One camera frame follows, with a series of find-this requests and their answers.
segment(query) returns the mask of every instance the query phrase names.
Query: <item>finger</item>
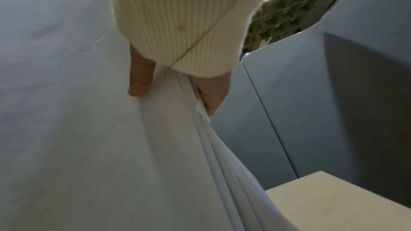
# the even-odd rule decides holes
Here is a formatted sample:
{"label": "finger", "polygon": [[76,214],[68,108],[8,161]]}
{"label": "finger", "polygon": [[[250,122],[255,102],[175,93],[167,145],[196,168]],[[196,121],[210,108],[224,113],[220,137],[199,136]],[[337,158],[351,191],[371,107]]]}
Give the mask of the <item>finger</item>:
{"label": "finger", "polygon": [[214,78],[193,77],[193,81],[197,85],[208,116],[214,115],[230,91],[231,72]]}
{"label": "finger", "polygon": [[130,57],[130,86],[128,94],[132,97],[138,97],[147,93],[151,87],[155,62],[143,58],[132,45],[130,45]]}

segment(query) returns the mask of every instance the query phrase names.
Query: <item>sweater sleeve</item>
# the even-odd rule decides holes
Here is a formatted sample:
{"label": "sweater sleeve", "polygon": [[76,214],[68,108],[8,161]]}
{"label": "sweater sleeve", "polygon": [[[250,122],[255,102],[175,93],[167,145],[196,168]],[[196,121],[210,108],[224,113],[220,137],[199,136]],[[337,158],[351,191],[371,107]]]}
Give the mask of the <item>sweater sleeve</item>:
{"label": "sweater sleeve", "polygon": [[263,0],[111,0],[119,31],[146,59],[196,76],[236,65]]}

